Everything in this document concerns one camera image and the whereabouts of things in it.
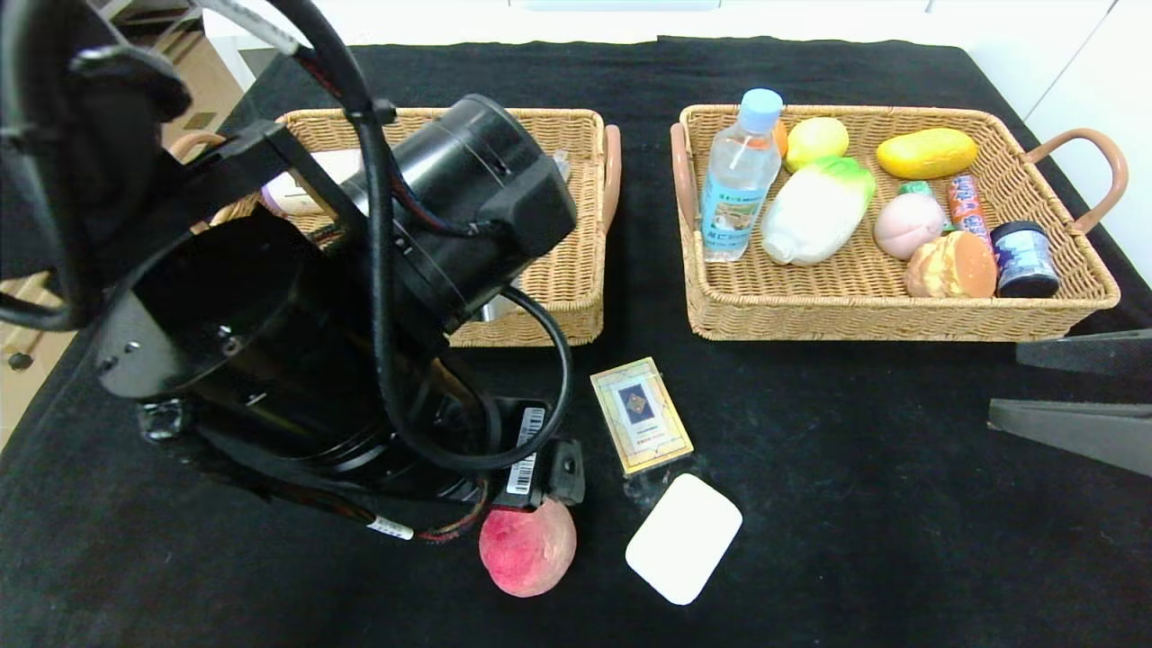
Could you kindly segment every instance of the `table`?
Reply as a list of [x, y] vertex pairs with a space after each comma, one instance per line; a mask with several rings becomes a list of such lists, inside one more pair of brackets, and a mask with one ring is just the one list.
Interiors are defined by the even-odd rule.
[[[132, 406], [96, 384], [85, 331], [0, 458], [0, 643], [1152, 645], [1152, 481], [985, 427], [992, 397], [1138, 401], [1146, 383], [1018, 367], [1011, 345], [712, 344], [688, 326], [667, 134], [680, 110], [770, 85], [791, 103], [985, 110], [1034, 145], [962, 51], [764, 38], [356, 53], [400, 105], [480, 91], [620, 125], [606, 327], [576, 349], [576, 371], [652, 355], [697, 452], [626, 482], [592, 391], [579, 389], [566, 424], [588, 464], [576, 560], [554, 592], [521, 601], [492, 586], [475, 535], [399, 544], [166, 460], [136, 438]], [[331, 105], [279, 61], [227, 127]], [[1043, 171], [1082, 213], [1054, 165]], [[1092, 240], [1124, 297], [1077, 332], [1149, 326], [1152, 295], [1104, 232]], [[518, 393], [548, 393], [547, 351], [467, 360]], [[623, 560], [681, 472], [744, 515], [687, 608]]]

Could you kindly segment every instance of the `basket handle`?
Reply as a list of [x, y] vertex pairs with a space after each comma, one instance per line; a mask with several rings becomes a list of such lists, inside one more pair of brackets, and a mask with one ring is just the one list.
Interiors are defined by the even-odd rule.
[[676, 182], [676, 204], [680, 217], [689, 229], [696, 227], [696, 178], [688, 164], [688, 133], [684, 125], [676, 122], [668, 130], [672, 135], [672, 175]]
[[1108, 160], [1108, 166], [1112, 167], [1112, 187], [1108, 188], [1108, 193], [1105, 194], [1104, 199], [1089, 210], [1087, 213], [1077, 218], [1076, 223], [1073, 224], [1073, 227], [1087, 233], [1096, 227], [1097, 223], [1100, 223], [1100, 219], [1104, 218], [1104, 214], [1108, 213], [1108, 210], [1116, 206], [1116, 202], [1124, 195], [1124, 189], [1128, 188], [1128, 160], [1124, 159], [1124, 155], [1120, 152], [1120, 146], [1112, 141], [1112, 137], [1091, 128], [1066, 130], [1029, 151], [1025, 158], [1028, 161], [1036, 164], [1070, 140], [1087, 140], [1096, 144], [1096, 148], [1100, 149], [1100, 152], [1104, 153], [1104, 159]]
[[223, 136], [217, 135], [215, 133], [209, 133], [206, 130], [194, 130], [187, 135], [182, 135], [180, 140], [176, 140], [168, 146], [168, 152], [172, 157], [176, 158], [177, 161], [183, 161], [188, 153], [192, 149], [200, 144], [207, 144], [209, 146], [217, 146], [223, 144]]
[[616, 217], [616, 206], [620, 205], [620, 173], [622, 167], [620, 151], [620, 127], [609, 123], [604, 127], [604, 141], [607, 155], [604, 160], [604, 214], [602, 229], [608, 233], [612, 221]]
[[[183, 164], [184, 158], [187, 158], [188, 153], [190, 153], [192, 149], [195, 149], [196, 146], [199, 146], [200, 144], [206, 144], [209, 146], [219, 146], [220, 144], [223, 144], [225, 141], [226, 140], [223, 138], [222, 135], [217, 135], [215, 133], [209, 133], [207, 130], [194, 130], [185, 135], [181, 135], [179, 140], [173, 142], [172, 145], [168, 146], [168, 152], [172, 153], [173, 158], [176, 158], [176, 161]], [[220, 209], [217, 212], [217, 214], [219, 214], [226, 209], [228, 208]], [[215, 218], [217, 217], [212, 217], [211, 219], [212, 225], [215, 225]], [[205, 225], [204, 223], [195, 223], [192, 224], [191, 227], [189, 227], [189, 229], [191, 229], [194, 234], [199, 234], [200, 232], [204, 232], [207, 228], [209, 226]]]

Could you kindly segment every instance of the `yellow lemon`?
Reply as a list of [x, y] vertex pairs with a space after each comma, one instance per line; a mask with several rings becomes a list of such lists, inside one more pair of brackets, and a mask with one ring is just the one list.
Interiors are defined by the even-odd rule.
[[808, 163], [827, 156], [842, 157], [848, 150], [848, 129], [839, 119], [814, 116], [793, 127], [788, 134], [785, 166], [796, 173]]

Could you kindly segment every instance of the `water bottle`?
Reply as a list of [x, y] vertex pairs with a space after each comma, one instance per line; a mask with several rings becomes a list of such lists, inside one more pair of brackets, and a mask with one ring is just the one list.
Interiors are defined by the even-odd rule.
[[772, 129], [783, 110], [780, 95], [764, 88], [744, 93], [736, 123], [712, 140], [708, 175], [700, 196], [704, 261], [736, 261], [748, 249], [768, 188], [780, 173]]

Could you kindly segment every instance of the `lemon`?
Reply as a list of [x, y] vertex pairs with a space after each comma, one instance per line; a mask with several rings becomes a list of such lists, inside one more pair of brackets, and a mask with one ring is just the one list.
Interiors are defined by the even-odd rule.
[[962, 130], [929, 128], [886, 140], [876, 150], [885, 171], [908, 180], [931, 180], [964, 171], [979, 146]]
[[848, 151], [848, 129], [839, 119], [814, 116], [793, 127], [788, 134], [785, 166], [796, 173], [808, 163], [823, 157], [843, 157]]

